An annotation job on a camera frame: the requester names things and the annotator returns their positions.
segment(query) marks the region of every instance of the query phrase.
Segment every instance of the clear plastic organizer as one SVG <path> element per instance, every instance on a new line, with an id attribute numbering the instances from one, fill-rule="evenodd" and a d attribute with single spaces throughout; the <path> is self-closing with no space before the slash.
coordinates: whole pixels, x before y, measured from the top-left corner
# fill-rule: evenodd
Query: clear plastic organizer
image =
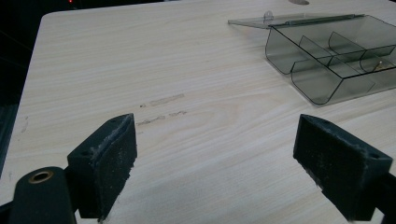
<path id="1" fill-rule="evenodd" d="M 314 104 L 333 104 L 396 87 L 396 27 L 367 15 L 229 21 L 271 29 L 268 60 Z"/>

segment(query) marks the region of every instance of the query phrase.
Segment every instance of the clamp hole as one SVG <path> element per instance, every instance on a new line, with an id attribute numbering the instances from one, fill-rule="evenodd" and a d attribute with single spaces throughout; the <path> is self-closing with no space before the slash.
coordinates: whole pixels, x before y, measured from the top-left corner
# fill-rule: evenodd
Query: clamp hole
<path id="1" fill-rule="evenodd" d="M 376 155 L 375 153 L 370 153 L 370 157 L 372 157 L 374 159 L 379 159 L 379 156 Z"/>
<path id="2" fill-rule="evenodd" d="M 53 176 L 53 172 L 50 171 L 50 170 L 41 171 L 41 172 L 38 172 L 35 175 L 32 175 L 29 178 L 29 183 L 31 183 L 31 184 L 39 184 L 39 183 L 42 183 L 42 182 L 50 179 L 52 176 Z"/>

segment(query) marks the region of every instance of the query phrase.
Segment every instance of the wooden table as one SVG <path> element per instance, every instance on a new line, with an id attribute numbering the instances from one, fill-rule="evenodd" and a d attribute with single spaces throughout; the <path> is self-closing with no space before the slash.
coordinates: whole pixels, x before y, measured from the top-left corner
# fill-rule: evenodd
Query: wooden table
<path id="1" fill-rule="evenodd" d="M 328 119 L 396 158 L 396 91 L 313 106 L 266 60 L 269 31 L 227 24 L 268 9 L 396 24 L 388 0 L 196 0 L 49 14 L 0 203 L 23 175 L 66 167 L 102 123 L 134 113 L 138 158 L 108 223 L 347 223 L 292 157 L 298 118 Z"/>

